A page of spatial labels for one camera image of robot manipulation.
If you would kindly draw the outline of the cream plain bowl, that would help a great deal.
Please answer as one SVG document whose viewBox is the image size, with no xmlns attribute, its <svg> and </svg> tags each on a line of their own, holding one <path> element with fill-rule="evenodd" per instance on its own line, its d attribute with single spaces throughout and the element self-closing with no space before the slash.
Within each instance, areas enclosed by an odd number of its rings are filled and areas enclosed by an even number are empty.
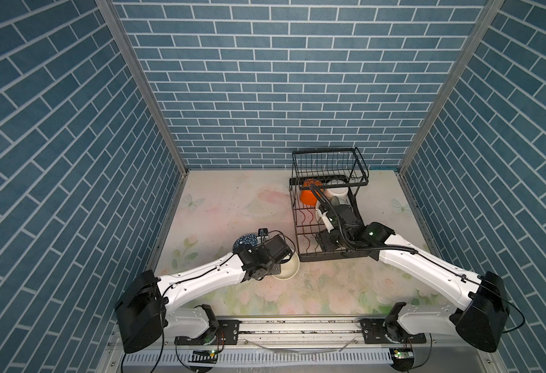
<svg viewBox="0 0 546 373">
<path fill-rule="evenodd" d="M 294 276 L 297 275 L 299 267 L 299 255 L 297 253 L 294 253 L 293 255 L 291 255 L 291 257 L 288 256 L 283 259 L 283 263 L 277 265 L 277 267 L 274 268 L 272 276 L 278 280 L 286 281 L 294 278 Z"/>
</svg>

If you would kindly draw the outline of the blue triangle patterned bowl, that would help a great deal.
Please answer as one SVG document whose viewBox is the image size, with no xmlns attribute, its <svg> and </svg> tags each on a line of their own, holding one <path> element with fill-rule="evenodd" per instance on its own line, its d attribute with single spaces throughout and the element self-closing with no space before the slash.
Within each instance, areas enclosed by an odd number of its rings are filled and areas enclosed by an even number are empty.
<svg viewBox="0 0 546 373">
<path fill-rule="evenodd" d="M 256 247 L 259 244 L 258 238 L 255 234 L 246 234 L 238 238 L 232 247 L 234 253 L 241 253 L 243 250 L 249 250 Z"/>
</svg>

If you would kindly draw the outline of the orange square bowl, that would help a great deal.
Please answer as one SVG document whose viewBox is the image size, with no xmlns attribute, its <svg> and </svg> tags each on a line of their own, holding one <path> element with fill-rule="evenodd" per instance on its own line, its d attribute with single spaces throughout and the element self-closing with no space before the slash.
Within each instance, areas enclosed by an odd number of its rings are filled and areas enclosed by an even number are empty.
<svg viewBox="0 0 546 373">
<path fill-rule="evenodd" d="M 317 179 L 306 179 L 302 183 L 303 190 L 299 194 L 300 202 L 309 208 L 314 208 L 318 202 L 315 194 L 310 189 L 312 185 L 321 187 L 323 184 Z"/>
</svg>

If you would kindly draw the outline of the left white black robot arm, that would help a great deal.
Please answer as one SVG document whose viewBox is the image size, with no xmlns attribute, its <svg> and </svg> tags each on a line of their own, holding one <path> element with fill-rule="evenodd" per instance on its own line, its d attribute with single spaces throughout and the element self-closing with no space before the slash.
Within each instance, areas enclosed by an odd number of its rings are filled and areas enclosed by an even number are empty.
<svg viewBox="0 0 546 373">
<path fill-rule="evenodd" d="M 282 233 L 245 235 L 231 252 L 200 267 L 173 275 L 141 273 L 114 305 L 124 352 L 134 354 L 167 338 L 211 343 L 220 330 L 212 307 L 189 308 L 187 303 L 220 288 L 279 274 L 294 254 Z"/>
</svg>

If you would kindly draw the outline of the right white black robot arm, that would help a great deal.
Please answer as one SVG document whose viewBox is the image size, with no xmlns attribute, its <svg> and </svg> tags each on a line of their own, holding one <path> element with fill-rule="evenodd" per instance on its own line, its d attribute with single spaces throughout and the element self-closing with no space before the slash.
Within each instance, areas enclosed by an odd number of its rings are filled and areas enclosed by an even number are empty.
<svg viewBox="0 0 546 373">
<path fill-rule="evenodd" d="M 464 270 L 428 253 L 379 222 L 366 225 L 349 205 L 318 203 L 316 213 L 325 228 L 316 240 L 323 250 L 344 248 L 393 266 L 448 300 L 446 306 L 416 306 L 398 302 L 383 322 L 386 336 L 403 343 L 418 334 L 458 336 L 487 353 L 498 349 L 508 333 L 512 303 L 503 279 Z"/>
</svg>

